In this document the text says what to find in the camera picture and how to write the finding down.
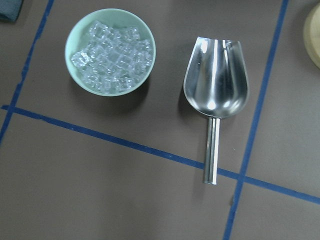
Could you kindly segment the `green bowl of ice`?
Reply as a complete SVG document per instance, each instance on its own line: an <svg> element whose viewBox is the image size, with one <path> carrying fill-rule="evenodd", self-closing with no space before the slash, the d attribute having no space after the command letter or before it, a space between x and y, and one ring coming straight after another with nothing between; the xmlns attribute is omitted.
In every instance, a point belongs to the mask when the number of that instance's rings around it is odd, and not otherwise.
<svg viewBox="0 0 320 240"><path fill-rule="evenodd" d="M76 23L67 37L64 58L69 75L81 88L117 97L138 89L150 76L156 43L140 17L106 8Z"/></svg>

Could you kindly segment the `metal ice scoop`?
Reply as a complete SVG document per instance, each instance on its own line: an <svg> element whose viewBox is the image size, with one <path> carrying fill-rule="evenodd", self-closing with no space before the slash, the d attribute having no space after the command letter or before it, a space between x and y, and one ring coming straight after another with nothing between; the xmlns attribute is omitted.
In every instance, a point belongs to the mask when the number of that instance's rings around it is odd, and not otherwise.
<svg viewBox="0 0 320 240"><path fill-rule="evenodd" d="M187 102L208 118L203 182L216 185L221 119L241 112L249 98L241 43L197 37L186 69L183 92Z"/></svg>

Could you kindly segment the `grey folded cloth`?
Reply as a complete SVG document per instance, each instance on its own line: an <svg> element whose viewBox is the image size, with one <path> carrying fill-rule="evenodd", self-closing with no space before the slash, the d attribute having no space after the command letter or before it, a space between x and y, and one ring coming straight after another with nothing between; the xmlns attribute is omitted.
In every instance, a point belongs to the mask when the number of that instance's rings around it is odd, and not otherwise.
<svg viewBox="0 0 320 240"><path fill-rule="evenodd" d="M17 21L23 0L0 0L0 19L14 23Z"/></svg>

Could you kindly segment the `wooden cutting board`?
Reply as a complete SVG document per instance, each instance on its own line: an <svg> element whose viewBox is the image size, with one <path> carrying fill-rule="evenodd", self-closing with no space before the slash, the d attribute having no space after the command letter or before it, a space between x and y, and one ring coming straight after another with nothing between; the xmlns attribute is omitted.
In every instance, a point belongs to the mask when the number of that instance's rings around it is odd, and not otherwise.
<svg viewBox="0 0 320 240"><path fill-rule="evenodd" d="M303 42L308 56L320 68L320 3L312 8L305 19Z"/></svg>

